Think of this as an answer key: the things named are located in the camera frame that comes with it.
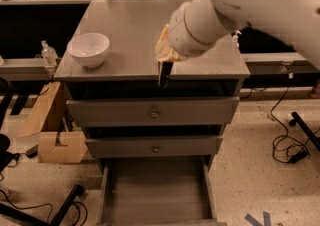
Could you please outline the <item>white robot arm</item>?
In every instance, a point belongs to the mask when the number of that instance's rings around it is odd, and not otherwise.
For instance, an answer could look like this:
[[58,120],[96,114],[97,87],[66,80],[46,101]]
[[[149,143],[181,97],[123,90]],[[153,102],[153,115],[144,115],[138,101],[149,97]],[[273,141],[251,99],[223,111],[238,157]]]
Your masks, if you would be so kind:
[[155,48],[160,62],[198,57],[246,27],[291,45],[320,68],[320,0],[192,0],[174,11]]

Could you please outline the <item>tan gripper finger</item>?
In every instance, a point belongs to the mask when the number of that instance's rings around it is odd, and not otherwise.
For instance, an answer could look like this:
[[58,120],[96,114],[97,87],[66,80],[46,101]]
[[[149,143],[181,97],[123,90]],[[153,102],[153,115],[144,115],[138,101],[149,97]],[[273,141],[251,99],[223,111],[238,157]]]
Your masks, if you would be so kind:
[[174,49],[170,48],[159,52],[156,55],[156,59],[158,62],[180,62],[185,61],[187,57],[180,55]]
[[168,30],[169,25],[166,24],[162,29],[161,35],[155,47],[155,56],[157,58],[163,58],[169,53],[170,45],[168,41]]

